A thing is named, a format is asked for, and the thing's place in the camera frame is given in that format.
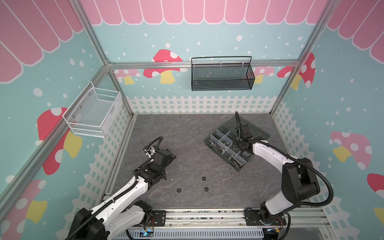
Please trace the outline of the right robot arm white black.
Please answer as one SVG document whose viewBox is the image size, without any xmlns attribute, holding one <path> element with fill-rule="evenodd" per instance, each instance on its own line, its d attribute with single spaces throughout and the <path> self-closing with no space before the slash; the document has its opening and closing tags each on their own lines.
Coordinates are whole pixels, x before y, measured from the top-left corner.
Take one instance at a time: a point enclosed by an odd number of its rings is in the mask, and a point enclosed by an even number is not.
<svg viewBox="0 0 384 240">
<path fill-rule="evenodd" d="M 300 206 L 323 207 L 332 202 L 334 199 L 332 185 L 314 168 L 311 160 L 293 157 L 266 140 L 254 138 L 248 125 L 242 123 L 238 112 L 235 113 L 235 120 L 238 148 L 263 158 L 282 174 L 281 191 L 260 205 L 258 215 L 264 225 L 271 225 L 275 219 L 287 215 L 289 211 Z M 308 202 L 308 199 L 321 192 L 318 179 L 321 179 L 327 187 L 328 197 L 319 203 Z"/>
</svg>

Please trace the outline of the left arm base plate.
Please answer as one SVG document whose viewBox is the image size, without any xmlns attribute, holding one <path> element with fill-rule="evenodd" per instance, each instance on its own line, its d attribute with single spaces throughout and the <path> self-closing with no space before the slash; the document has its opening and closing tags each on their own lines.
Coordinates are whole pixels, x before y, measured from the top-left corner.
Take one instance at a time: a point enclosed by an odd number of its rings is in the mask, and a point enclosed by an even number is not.
<svg viewBox="0 0 384 240">
<path fill-rule="evenodd" d="M 139 225 L 147 227 L 164 227 L 166 221 L 166 211 L 151 211 L 146 212 L 144 214 L 143 220 L 139 223 Z"/>
</svg>

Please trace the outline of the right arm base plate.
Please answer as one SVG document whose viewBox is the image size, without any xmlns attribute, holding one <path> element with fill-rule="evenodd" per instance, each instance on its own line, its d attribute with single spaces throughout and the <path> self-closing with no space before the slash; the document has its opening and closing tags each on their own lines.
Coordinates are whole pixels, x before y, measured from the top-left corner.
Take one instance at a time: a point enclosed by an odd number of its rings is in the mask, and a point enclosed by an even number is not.
<svg viewBox="0 0 384 240">
<path fill-rule="evenodd" d="M 285 226 L 287 224 L 283 214 L 271 215 L 265 209 L 244 209 L 247 226 Z"/>
</svg>

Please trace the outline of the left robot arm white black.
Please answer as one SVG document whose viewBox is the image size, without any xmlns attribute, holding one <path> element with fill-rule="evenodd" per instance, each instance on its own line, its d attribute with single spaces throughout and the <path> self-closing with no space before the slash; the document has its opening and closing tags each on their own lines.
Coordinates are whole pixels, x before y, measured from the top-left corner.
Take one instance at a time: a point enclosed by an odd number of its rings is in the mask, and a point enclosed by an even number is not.
<svg viewBox="0 0 384 240">
<path fill-rule="evenodd" d="M 82 208 L 75 214 L 68 240 L 112 240 L 130 227 L 144 227 L 151 221 L 152 207 L 137 199 L 167 178 L 166 167 L 176 159 L 170 150 L 160 149 L 162 140 L 157 137 L 143 148 L 149 158 L 120 190 L 92 209 Z"/>
</svg>

